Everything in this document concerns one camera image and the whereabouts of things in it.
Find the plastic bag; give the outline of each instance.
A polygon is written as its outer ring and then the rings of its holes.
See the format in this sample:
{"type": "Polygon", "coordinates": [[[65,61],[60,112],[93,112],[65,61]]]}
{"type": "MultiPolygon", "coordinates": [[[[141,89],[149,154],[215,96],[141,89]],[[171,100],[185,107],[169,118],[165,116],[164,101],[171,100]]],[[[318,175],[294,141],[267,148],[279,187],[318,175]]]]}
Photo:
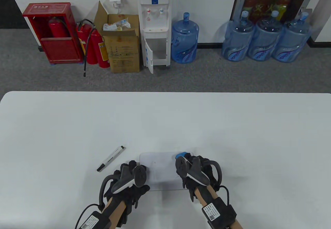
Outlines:
{"type": "Polygon", "coordinates": [[[123,29],[131,28],[128,18],[118,21],[113,24],[104,24],[104,31],[122,31],[123,29]]]}

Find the gray carpet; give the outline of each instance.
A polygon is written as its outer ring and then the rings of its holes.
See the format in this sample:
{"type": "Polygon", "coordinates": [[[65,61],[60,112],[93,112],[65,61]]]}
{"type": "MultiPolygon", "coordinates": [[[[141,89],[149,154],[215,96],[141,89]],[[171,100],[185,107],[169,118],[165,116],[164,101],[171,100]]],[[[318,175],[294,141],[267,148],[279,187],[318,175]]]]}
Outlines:
{"type": "Polygon", "coordinates": [[[49,65],[29,29],[0,29],[0,99],[25,91],[155,91],[331,93],[331,49],[306,46],[296,62],[232,63],[220,49],[200,49],[191,64],[113,74],[110,69],[78,64],[49,65]]]}

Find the red fire extinguisher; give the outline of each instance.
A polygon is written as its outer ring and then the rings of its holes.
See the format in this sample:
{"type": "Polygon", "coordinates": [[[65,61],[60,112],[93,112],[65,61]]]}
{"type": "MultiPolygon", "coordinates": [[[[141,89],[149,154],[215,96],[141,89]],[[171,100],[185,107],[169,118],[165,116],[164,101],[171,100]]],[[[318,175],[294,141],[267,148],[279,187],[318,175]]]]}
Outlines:
{"type": "Polygon", "coordinates": [[[91,34],[92,45],[97,56],[98,64],[101,68],[109,68],[109,59],[102,36],[95,29],[91,34]]]}
{"type": "Polygon", "coordinates": [[[87,43],[88,43],[88,38],[90,37],[91,34],[91,30],[92,30],[92,26],[88,25],[88,24],[84,24],[84,23],[79,23],[76,26],[76,31],[77,31],[77,35],[80,41],[80,44],[82,46],[83,52],[86,55],[86,60],[89,64],[97,64],[98,60],[97,60],[97,56],[95,55],[94,52],[94,47],[89,46],[88,48],[87,43]]]}
{"type": "Polygon", "coordinates": [[[64,22],[57,18],[53,17],[49,22],[48,22],[49,28],[52,31],[53,37],[55,38],[68,38],[69,36],[69,31],[66,28],[64,22]]]}

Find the black glove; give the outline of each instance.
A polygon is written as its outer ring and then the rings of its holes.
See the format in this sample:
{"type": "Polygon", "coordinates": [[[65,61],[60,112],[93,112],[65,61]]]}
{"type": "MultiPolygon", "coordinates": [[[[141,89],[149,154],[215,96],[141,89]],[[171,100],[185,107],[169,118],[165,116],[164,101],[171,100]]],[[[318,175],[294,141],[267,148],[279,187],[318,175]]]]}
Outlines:
{"type": "MultiPolygon", "coordinates": [[[[191,156],[190,153],[186,153],[184,155],[184,157],[190,163],[192,163],[193,158],[196,158],[196,156],[191,156]]],[[[198,158],[200,158],[200,161],[201,161],[201,165],[202,165],[201,170],[202,170],[202,172],[204,172],[208,176],[208,178],[210,180],[211,187],[215,191],[219,191],[220,190],[220,183],[222,181],[222,173],[221,172],[219,173],[220,176],[218,177],[219,180],[217,181],[215,179],[214,175],[213,175],[212,166],[210,164],[209,165],[204,164],[204,163],[207,163],[209,161],[209,159],[208,158],[203,158],[202,156],[198,156],[198,158]]],[[[191,179],[189,177],[182,178],[182,180],[183,180],[183,188],[186,187],[189,190],[191,201],[193,202],[193,197],[196,198],[196,195],[194,194],[194,191],[198,186],[201,186],[201,184],[197,183],[196,181],[194,181],[193,179],[191,179]]]]}
{"type": "MultiPolygon", "coordinates": [[[[132,170],[137,166],[137,163],[136,163],[136,161],[130,161],[129,164],[122,164],[121,169],[123,166],[129,166],[129,170],[132,173],[132,170]]],[[[116,170],[114,172],[114,175],[120,176],[120,174],[121,174],[121,172],[119,170],[116,170]]],[[[142,195],[144,195],[147,191],[149,191],[150,187],[148,185],[144,185],[144,186],[138,188],[137,186],[133,185],[131,188],[126,188],[117,194],[113,194],[111,192],[111,188],[113,187],[113,185],[115,183],[117,183],[117,181],[118,180],[114,179],[110,183],[110,187],[109,187],[108,191],[106,191],[106,193],[104,194],[104,197],[107,198],[107,201],[109,201],[111,197],[114,197],[116,199],[119,199],[119,200],[122,200],[125,202],[126,208],[117,224],[117,227],[121,227],[122,224],[126,224],[127,216],[131,213],[132,206],[135,205],[135,209],[137,208],[139,198],[142,195]]]]}

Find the water bottle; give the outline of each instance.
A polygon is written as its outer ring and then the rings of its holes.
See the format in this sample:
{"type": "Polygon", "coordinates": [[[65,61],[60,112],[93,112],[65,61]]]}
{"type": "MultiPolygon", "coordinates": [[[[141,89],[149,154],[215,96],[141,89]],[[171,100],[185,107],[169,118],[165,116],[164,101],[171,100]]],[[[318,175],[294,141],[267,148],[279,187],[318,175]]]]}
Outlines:
{"type": "Polygon", "coordinates": [[[250,58],[265,61],[271,57],[283,28],[277,20],[278,14],[278,11],[272,11],[270,18],[256,23],[253,39],[247,52],[250,58]]]}
{"type": "Polygon", "coordinates": [[[311,35],[311,26],[305,20],[307,12],[301,13],[298,20],[284,24],[281,36],[272,56],[280,62],[293,62],[302,51],[311,35]]]}
{"type": "Polygon", "coordinates": [[[184,13],[184,19],[172,26],[171,58],[178,63],[193,62],[197,54],[199,26],[189,20],[190,14],[184,13]]]}
{"type": "Polygon", "coordinates": [[[248,20],[248,15],[248,11],[243,11],[239,21],[228,23],[222,46],[222,55],[225,59],[237,62],[245,58],[254,33],[254,24],[248,20]]]}

